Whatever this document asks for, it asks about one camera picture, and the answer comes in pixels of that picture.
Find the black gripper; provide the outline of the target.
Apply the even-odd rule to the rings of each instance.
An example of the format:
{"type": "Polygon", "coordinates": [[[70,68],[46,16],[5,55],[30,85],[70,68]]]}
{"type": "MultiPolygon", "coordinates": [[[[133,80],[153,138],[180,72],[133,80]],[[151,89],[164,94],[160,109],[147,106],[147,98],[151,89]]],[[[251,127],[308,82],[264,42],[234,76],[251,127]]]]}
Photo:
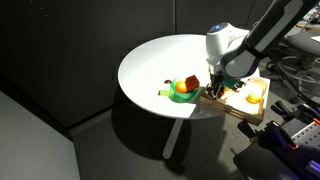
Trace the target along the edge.
{"type": "Polygon", "coordinates": [[[211,82],[207,85],[206,91],[212,98],[221,98],[229,89],[238,90],[244,83],[239,79],[224,75],[221,71],[210,75],[211,82]]]}

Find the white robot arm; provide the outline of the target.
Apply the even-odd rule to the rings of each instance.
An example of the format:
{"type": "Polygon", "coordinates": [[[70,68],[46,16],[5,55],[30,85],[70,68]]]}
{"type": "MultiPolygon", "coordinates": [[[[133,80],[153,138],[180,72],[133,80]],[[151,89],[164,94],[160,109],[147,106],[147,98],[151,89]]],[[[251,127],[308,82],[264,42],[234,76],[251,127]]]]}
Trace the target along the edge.
{"type": "Polygon", "coordinates": [[[218,99],[226,87],[251,76],[268,51],[304,17],[318,0],[274,0],[251,30],[219,23],[206,33],[210,96],[218,99]]]}

